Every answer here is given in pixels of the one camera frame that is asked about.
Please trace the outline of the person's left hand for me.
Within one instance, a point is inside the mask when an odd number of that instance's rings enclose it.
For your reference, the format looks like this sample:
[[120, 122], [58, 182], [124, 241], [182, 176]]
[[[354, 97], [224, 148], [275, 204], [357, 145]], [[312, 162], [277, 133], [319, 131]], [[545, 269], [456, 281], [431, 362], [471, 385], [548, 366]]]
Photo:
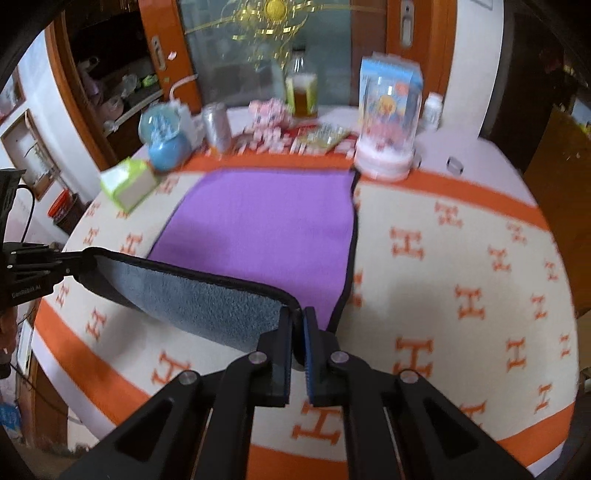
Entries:
[[0, 348], [7, 354], [12, 354], [16, 348], [17, 308], [8, 308], [0, 315]]

